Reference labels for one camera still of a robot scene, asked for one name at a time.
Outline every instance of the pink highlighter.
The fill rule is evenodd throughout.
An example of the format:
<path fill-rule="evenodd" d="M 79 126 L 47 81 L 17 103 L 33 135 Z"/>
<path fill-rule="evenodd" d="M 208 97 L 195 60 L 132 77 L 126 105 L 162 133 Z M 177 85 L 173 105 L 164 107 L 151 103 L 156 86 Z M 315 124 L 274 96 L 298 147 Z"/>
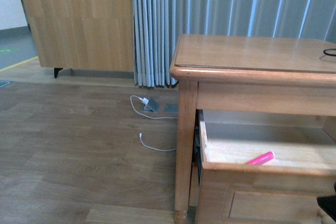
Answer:
<path fill-rule="evenodd" d="M 274 158 L 274 152 L 268 152 L 265 153 L 262 156 L 259 156 L 255 159 L 252 159 L 251 161 L 247 162 L 247 165 L 262 165 L 266 163 L 267 161 L 270 161 Z"/>

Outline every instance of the black cabinet foot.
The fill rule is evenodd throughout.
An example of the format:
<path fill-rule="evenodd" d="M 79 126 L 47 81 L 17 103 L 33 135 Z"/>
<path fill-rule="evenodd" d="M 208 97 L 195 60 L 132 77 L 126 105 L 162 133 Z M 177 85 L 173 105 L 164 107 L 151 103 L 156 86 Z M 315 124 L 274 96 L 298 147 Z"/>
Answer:
<path fill-rule="evenodd" d="M 61 71 L 63 68 L 54 68 L 54 77 L 57 78 L 58 72 Z"/>

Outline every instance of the drawer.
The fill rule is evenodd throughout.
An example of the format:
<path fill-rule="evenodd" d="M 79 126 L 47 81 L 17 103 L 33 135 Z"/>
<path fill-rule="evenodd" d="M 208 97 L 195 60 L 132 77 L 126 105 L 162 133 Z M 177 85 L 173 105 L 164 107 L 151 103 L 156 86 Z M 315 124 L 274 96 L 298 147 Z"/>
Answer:
<path fill-rule="evenodd" d="M 335 118 L 201 111 L 197 223 L 321 223 L 336 182 Z M 273 151 L 263 165 L 245 163 Z"/>

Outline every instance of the drawer front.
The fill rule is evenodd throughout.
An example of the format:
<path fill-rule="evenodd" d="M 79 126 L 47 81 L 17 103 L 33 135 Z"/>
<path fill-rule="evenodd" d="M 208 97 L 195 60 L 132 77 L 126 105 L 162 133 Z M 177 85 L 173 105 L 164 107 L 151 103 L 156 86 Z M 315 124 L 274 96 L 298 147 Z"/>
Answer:
<path fill-rule="evenodd" d="M 235 190 L 228 220 L 321 223 L 316 197 L 286 192 Z"/>
<path fill-rule="evenodd" d="M 333 176 L 203 169 L 197 223 L 320 224 L 316 197 L 334 194 L 334 182 Z"/>

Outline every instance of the gray curtain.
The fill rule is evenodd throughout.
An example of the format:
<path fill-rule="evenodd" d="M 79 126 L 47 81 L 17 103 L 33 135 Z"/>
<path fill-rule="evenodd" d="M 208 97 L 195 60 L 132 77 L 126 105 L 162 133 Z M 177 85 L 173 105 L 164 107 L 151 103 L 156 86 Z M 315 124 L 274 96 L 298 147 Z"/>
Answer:
<path fill-rule="evenodd" d="M 180 34 L 336 42 L 336 0 L 134 0 L 134 28 L 135 81 L 163 86 Z"/>

